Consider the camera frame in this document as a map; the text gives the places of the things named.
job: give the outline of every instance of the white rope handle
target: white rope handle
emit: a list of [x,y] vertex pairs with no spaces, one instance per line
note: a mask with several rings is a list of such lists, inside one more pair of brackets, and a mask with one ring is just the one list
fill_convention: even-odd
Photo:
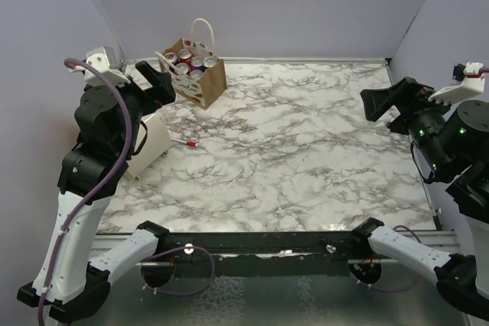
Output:
[[168,69],[168,72],[170,74],[173,74],[173,76],[183,76],[184,78],[188,78],[187,75],[180,69],[178,69],[176,66],[174,66],[165,56],[163,56],[161,53],[158,53],[156,52],[156,57],[158,58],[158,60],[160,61],[160,63],[162,64],[166,64],[167,65],[167,69]]
[[211,24],[205,20],[204,18],[197,18],[193,23],[192,23],[192,30],[190,31],[190,40],[195,41],[195,32],[196,32],[196,23],[197,22],[203,22],[207,24],[207,27],[209,27],[209,31],[211,31],[211,41],[212,41],[212,52],[215,54],[215,39],[214,39],[214,30],[212,29]]

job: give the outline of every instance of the gift bag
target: gift bag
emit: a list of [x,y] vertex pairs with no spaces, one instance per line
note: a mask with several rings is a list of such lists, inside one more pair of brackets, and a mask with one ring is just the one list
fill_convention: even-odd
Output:
[[[211,50],[195,41],[195,26],[199,21],[209,27],[212,39]],[[156,53],[156,55],[161,71],[171,74],[175,91],[200,108],[205,110],[209,108],[225,91],[227,85],[224,61],[215,55],[214,31],[205,19],[197,18],[193,22],[189,40],[180,38],[163,54]]]

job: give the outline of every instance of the can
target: can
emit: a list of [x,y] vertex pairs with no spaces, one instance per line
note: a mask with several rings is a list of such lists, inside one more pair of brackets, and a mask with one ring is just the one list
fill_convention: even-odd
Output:
[[189,73],[190,73],[189,64],[178,63],[177,65],[175,65],[175,67],[177,67],[178,69],[180,69],[182,72],[184,72],[187,75],[189,75]]
[[178,64],[178,56],[175,53],[165,53],[165,57],[173,64]]
[[206,69],[208,68],[212,68],[215,64],[217,64],[217,62],[219,61],[219,59],[215,56],[208,56],[204,59],[204,67]]
[[178,52],[178,63],[188,64],[190,63],[192,56],[193,55],[189,49],[182,49]]
[[204,58],[200,56],[196,56],[193,59],[190,60],[190,69],[191,70],[200,70],[203,72],[206,70],[204,67]]
[[193,70],[192,72],[190,72],[189,77],[192,79],[200,79],[202,74],[203,74],[202,70]]

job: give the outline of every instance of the gray wall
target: gray wall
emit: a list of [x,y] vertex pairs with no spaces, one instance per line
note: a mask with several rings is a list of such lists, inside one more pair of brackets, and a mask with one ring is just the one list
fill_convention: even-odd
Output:
[[[207,18],[224,56],[392,57],[423,0],[97,0],[128,57],[153,56]],[[202,40],[209,41],[200,28]]]
[[0,8],[0,324],[37,324],[15,296],[46,254],[61,160],[76,138],[83,80],[63,59],[117,43],[91,0],[0,0]]
[[[440,89],[452,83],[455,63],[470,60],[489,64],[488,20],[487,0],[426,0],[393,59],[393,78],[412,76]],[[487,86],[479,99],[489,99]],[[424,162],[423,171],[425,176],[429,171]],[[466,251],[472,252],[467,222],[445,188],[433,184],[429,193],[435,207],[442,209],[443,223],[457,230]]]

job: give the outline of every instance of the white marble surface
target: white marble surface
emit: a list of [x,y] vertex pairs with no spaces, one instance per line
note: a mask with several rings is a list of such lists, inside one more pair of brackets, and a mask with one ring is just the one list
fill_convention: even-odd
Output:
[[[144,84],[133,66],[126,73]],[[179,97],[160,110],[170,148],[123,179],[99,230],[145,220],[172,231],[349,230],[365,218],[433,229],[406,137],[365,120],[362,89],[390,85],[380,64],[226,63],[207,111]]]

